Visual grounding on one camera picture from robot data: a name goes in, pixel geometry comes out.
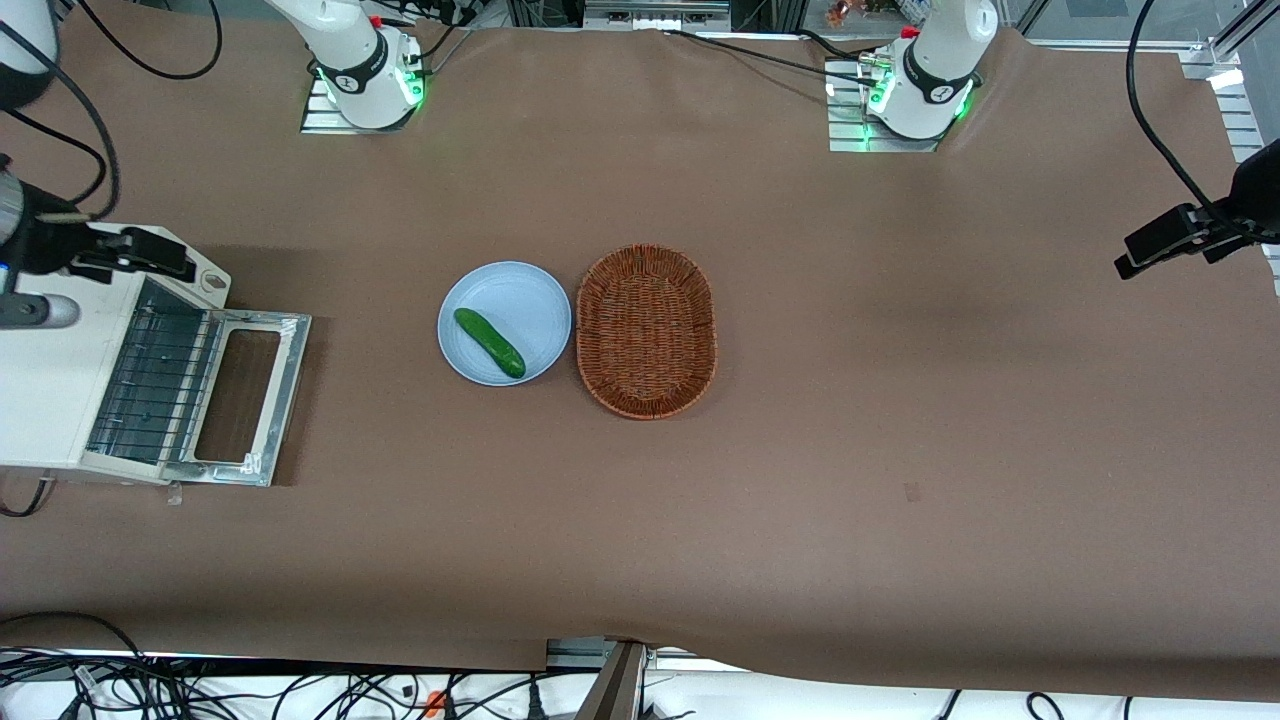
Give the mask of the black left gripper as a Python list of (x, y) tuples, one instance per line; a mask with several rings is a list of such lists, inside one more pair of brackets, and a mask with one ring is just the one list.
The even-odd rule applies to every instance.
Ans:
[[(1247, 158), (1235, 169), (1228, 195), (1228, 218), (1262, 237), (1262, 243), (1277, 245), (1277, 140)], [(1251, 237), (1235, 225), (1211, 224), (1204, 237), (1203, 228), (1198, 208), (1190, 204), (1171, 208), (1125, 237), (1125, 252), (1114, 261), (1117, 275), (1121, 281), (1129, 281), (1156, 264), (1197, 254), (1208, 264), (1215, 264), (1251, 246)]]

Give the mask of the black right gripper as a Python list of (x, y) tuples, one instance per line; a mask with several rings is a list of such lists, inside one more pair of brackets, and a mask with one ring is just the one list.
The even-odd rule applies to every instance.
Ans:
[(76, 275), (110, 284), (115, 268), (192, 282), (197, 264), (180, 241), (141, 227), (95, 229), (79, 213), (35, 215), (18, 234), (18, 272)]

